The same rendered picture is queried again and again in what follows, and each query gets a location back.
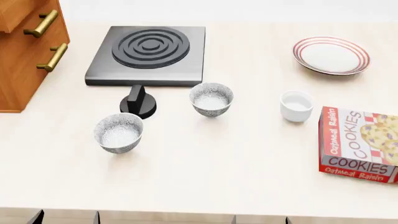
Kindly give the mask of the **grey speckled bowl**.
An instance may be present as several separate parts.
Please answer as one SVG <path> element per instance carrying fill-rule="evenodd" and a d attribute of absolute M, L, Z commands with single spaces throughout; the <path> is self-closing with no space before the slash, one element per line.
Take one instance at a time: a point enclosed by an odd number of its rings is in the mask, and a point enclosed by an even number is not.
<path fill-rule="evenodd" d="M 142 119 L 132 113 L 117 113 L 102 119 L 94 128 L 97 143 L 108 152 L 124 154 L 134 149 L 144 130 Z"/>
<path fill-rule="evenodd" d="M 217 117 L 229 109 L 234 94 L 229 87 L 220 83 L 200 83 L 190 90 L 189 99 L 201 115 Z"/>

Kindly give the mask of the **white ramekin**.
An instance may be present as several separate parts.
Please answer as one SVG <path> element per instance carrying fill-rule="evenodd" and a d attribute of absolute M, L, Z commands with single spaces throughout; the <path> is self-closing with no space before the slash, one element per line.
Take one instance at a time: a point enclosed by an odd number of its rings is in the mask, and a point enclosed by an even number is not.
<path fill-rule="evenodd" d="M 280 113 L 287 121 L 303 123 L 312 110 L 312 97 L 302 91 L 286 91 L 280 96 Z"/>

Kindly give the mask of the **black square stove plate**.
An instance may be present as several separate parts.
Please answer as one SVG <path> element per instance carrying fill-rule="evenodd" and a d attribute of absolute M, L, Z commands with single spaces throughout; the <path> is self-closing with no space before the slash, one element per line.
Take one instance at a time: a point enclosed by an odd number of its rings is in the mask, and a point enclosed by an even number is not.
<path fill-rule="evenodd" d="M 167 86 L 193 87 L 203 81 L 206 28 L 172 26 L 184 33 L 190 42 L 189 53 L 172 65 L 162 68 L 131 68 L 115 61 L 111 48 L 115 40 L 130 31 L 165 26 L 112 26 L 85 74 L 89 86 Z"/>

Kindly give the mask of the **white plate with red rings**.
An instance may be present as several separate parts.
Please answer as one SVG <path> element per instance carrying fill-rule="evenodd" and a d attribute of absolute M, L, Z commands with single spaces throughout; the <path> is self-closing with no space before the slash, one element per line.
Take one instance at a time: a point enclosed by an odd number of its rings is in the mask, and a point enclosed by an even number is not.
<path fill-rule="evenodd" d="M 359 74 L 371 63 L 362 46 L 336 37 L 307 37 L 294 44 L 292 53 L 302 66 L 328 75 Z"/>

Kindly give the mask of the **oatmeal raisin cookies box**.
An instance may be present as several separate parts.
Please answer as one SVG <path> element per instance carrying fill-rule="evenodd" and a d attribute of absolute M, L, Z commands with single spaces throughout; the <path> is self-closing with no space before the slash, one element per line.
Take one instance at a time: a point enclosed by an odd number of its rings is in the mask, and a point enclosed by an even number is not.
<path fill-rule="evenodd" d="M 323 107 L 319 171 L 398 184 L 398 115 Z"/>

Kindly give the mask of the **black stove knob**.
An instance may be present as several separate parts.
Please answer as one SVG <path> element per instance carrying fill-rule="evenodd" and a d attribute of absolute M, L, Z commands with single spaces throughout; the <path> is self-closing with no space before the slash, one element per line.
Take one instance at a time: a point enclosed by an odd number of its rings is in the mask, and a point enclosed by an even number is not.
<path fill-rule="evenodd" d="M 157 103 L 152 95 L 146 93 L 144 86 L 133 85 L 128 96 L 121 100 L 119 109 L 122 113 L 132 113 L 147 119 L 156 112 Z"/>

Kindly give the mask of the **wooden cabinet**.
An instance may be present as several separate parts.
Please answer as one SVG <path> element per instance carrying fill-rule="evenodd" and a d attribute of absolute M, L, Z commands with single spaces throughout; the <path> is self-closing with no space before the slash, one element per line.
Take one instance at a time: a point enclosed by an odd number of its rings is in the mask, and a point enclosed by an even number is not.
<path fill-rule="evenodd" d="M 58 17 L 40 38 L 24 35 L 35 29 L 39 14 L 58 11 Z M 70 38 L 59 0 L 0 0 L 0 113 L 25 109 L 47 74 L 37 64 L 47 63 L 51 47 L 69 44 Z"/>

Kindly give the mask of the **black round coil burner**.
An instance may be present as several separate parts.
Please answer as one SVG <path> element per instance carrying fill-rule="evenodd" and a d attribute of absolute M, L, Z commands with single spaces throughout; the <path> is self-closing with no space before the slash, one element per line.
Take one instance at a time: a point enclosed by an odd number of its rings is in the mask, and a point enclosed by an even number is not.
<path fill-rule="evenodd" d="M 190 51 L 188 37 L 169 27 L 150 27 L 124 33 L 114 41 L 115 61 L 131 68 L 162 68 L 181 61 Z"/>

